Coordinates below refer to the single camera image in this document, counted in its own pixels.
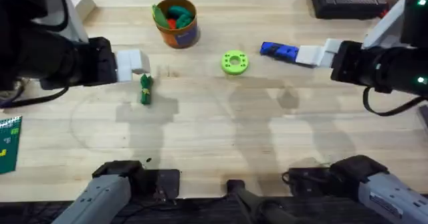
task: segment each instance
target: pen holder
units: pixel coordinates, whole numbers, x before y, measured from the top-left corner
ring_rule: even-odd
[[[156,21],[156,27],[162,34],[166,44],[174,48],[184,48],[193,45],[197,41],[198,26],[195,6],[187,0],[163,0],[158,4],[160,10],[167,15],[169,7],[180,6],[190,11],[193,16],[193,21],[186,27],[180,29],[167,29],[160,26]]]

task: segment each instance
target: green object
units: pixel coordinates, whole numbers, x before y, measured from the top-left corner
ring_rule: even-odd
[[[14,171],[22,117],[0,120],[0,174]]]
[[[187,15],[190,18],[193,18],[193,14],[189,10],[187,10],[181,6],[172,6],[172,7],[168,8],[167,13],[168,13],[169,17],[173,17],[175,19],[178,19],[182,15]]]
[[[191,24],[193,21],[193,18],[189,15],[183,14],[178,19],[175,25],[177,26],[177,29],[183,28]]]
[[[417,78],[417,82],[420,84],[428,84],[428,79],[424,77]]]
[[[154,16],[154,20],[161,26],[166,29],[169,29],[168,20],[166,19],[165,15],[163,14],[162,10],[158,8],[157,5],[153,4],[152,6],[152,14]]]
[[[141,82],[141,104],[148,105],[152,102],[152,85],[153,79],[152,76],[147,76],[143,74],[140,79]]]
[[[417,4],[418,4],[419,6],[425,6],[425,4],[427,4],[427,0],[419,0],[419,1],[417,2]]]
[[[221,68],[226,74],[242,74],[247,70],[248,65],[247,55],[239,50],[228,51],[221,57]]]

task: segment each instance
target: cable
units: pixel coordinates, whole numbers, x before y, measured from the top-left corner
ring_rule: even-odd
[[[382,116],[382,117],[400,114],[406,110],[409,110],[410,108],[415,107],[416,105],[420,104],[422,101],[427,100],[424,97],[416,97],[416,98],[412,99],[411,101],[409,101],[409,102],[403,104],[402,106],[399,106],[393,110],[389,110],[387,112],[376,112],[370,107],[370,104],[368,103],[368,94],[369,94],[370,90],[371,90],[371,87],[367,87],[364,90],[364,93],[362,94],[362,104],[364,104],[364,107],[369,112],[372,112],[373,114],[377,114],[377,115]]]
[[[47,25],[47,24],[42,24],[42,23],[34,23],[32,22],[32,24],[35,27],[41,27],[45,30],[48,31],[54,31],[54,32],[61,32],[62,30],[64,30],[67,26],[68,26],[68,21],[69,21],[69,12],[68,12],[68,6],[67,6],[67,1],[66,0],[61,0],[62,3],[62,7],[64,9],[64,19],[62,20],[62,22],[58,25]]]
[[[125,216],[122,216],[124,219],[122,220],[122,222],[120,223],[120,224],[125,224],[131,217],[133,217],[133,216],[135,216],[135,215],[137,215],[137,214],[139,214],[140,212],[142,212],[142,211],[145,211],[145,210],[147,210],[147,209],[153,209],[153,208],[155,208],[155,207],[161,207],[161,206],[163,206],[164,204],[156,204],[156,205],[151,205],[151,206],[143,206],[142,204],[140,204],[140,203],[133,203],[133,204],[135,204],[135,205],[140,205],[141,206],[141,208],[140,209],[138,209],[138,210],[136,210],[136,211],[134,211],[133,213],[131,213],[131,214],[129,214],[129,215],[125,215]]]
[[[15,101],[15,102],[0,103],[0,108],[17,108],[17,107],[28,106],[28,105],[32,105],[32,104],[41,104],[44,102],[55,100],[55,99],[63,96],[68,91],[68,89],[69,89],[69,87],[66,86],[60,92],[58,92],[56,94],[52,94],[50,96],[44,96],[44,97],[40,97],[40,98],[32,98],[32,99],[27,99],[27,100],[19,100],[19,101]]]
[[[24,84],[23,80],[20,80],[19,81],[19,87],[16,90],[16,93],[12,97],[9,97],[8,99],[0,102],[0,108],[3,108],[4,106],[7,106],[10,103],[14,102],[16,99],[18,99],[22,95],[22,93],[24,92],[24,89],[25,89],[24,86],[25,86],[25,84]]]

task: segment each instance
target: sticker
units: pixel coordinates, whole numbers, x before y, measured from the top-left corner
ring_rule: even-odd
[[[197,25],[195,24],[190,30],[185,33],[177,34],[175,40],[179,46],[186,46],[193,43],[197,34]]]
[[[380,205],[383,209],[387,210],[389,213],[391,213],[394,217],[398,219],[403,218],[403,210],[398,208],[396,205],[389,203],[386,201],[383,197],[380,195],[377,195],[373,192],[370,192],[370,200],[377,205]]]

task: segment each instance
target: wooden table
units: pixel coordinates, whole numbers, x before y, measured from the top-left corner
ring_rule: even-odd
[[[308,0],[191,0],[201,38],[189,49],[166,46],[152,22],[160,0],[94,0],[91,37],[114,50],[139,48],[155,77],[152,106],[134,82],[73,88],[64,97],[6,110],[23,115],[17,170],[0,176],[0,201],[75,199],[101,164],[140,160],[182,171],[181,197],[218,197],[227,179],[250,191],[287,195],[280,174],[366,154],[408,185],[428,191],[427,133],[410,110],[382,118],[362,106],[362,88],[260,56],[263,41],[322,45],[327,37],[363,40],[376,21],[315,19]],[[246,52],[250,67],[226,76],[223,53]],[[45,95],[37,83],[26,96]],[[372,94],[377,110],[411,96]]]

